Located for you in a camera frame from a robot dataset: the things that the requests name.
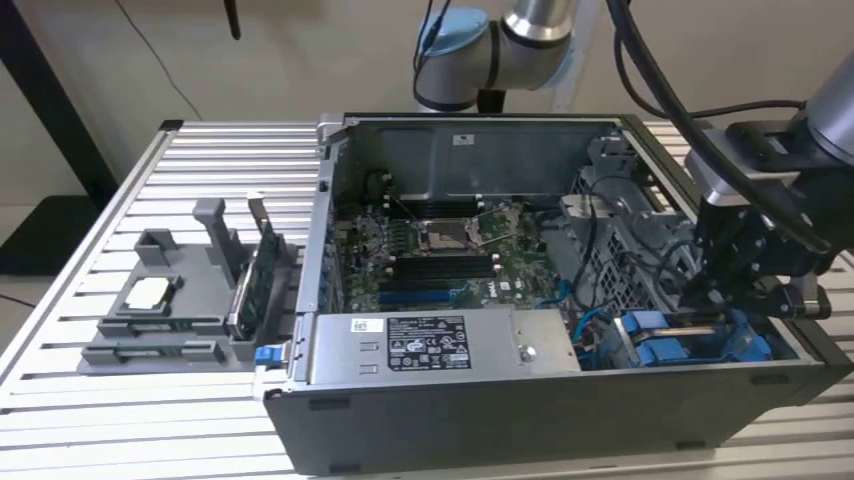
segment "motherboard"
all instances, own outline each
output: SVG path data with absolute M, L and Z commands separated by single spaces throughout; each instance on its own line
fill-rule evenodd
M 523 199 L 387 197 L 344 211 L 335 239 L 348 312 L 532 309 L 566 299 L 540 212 Z

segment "label sticker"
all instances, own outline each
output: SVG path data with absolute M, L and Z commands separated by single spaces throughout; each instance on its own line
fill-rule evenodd
M 352 333 L 383 333 L 384 324 L 382 318 L 353 318 L 349 323 L 349 331 Z
M 471 368 L 463 317 L 390 318 L 388 368 L 395 372 Z
M 454 135 L 452 143 L 454 145 L 474 145 L 475 144 L 474 133 L 463 133 L 459 135 Z

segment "white wall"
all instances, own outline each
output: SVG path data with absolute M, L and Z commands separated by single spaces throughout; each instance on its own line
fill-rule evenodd
M 499 15 L 506 2 L 464 2 Z M 412 111 L 411 57 L 426 2 L 123 0 L 205 120 L 304 120 L 321 112 Z M 112 0 L 20 0 L 104 155 L 127 172 L 165 118 L 192 118 Z M 548 93 L 510 100 L 547 111 Z
M 692 110 L 760 99 L 809 98 L 854 50 L 851 0 L 635 0 L 632 12 L 662 70 Z M 575 112 L 640 113 L 616 76 L 612 34 L 603 6 Z M 652 99 L 639 77 L 632 78 Z M 715 122 L 784 119 L 791 114 L 793 110 L 764 110 Z
M 0 206 L 83 193 L 53 140 L 0 64 Z
M 410 63 L 426 0 L 239 0 L 239 42 L 221 0 L 123 3 L 205 120 L 311 121 L 324 111 L 412 109 Z M 161 120 L 191 119 L 192 112 L 113 0 L 17 4 L 104 156 L 124 173 Z M 511 1 L 454 4 L 495 17 Z M 805 98 L 854 48 L 853 0 L 636 0 L 632 8 L 691 108 Z M 616 80 L 610 43 L 602 6 L 576 112 L 638 111 Z M 508 95 L 508 111 L 550 107 L 551 92 Z

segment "power supply label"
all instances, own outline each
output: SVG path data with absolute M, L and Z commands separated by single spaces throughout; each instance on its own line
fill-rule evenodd
M 395 372 L 471 368 L 462 316 L 388 319 L 388 368 Z

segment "black stand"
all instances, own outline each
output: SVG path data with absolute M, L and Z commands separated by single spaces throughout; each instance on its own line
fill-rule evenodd
M 88 195 L 41 201 L 0 247 L 0 274 L 55 275 L 116 192 L 116 180 L 13 0 L 0 0 L 0 58 Z
M 0 273 L 56 275 L 75 253 L 99 213 L 83 195 L 51 196 L 41 200 L 0 246 Z

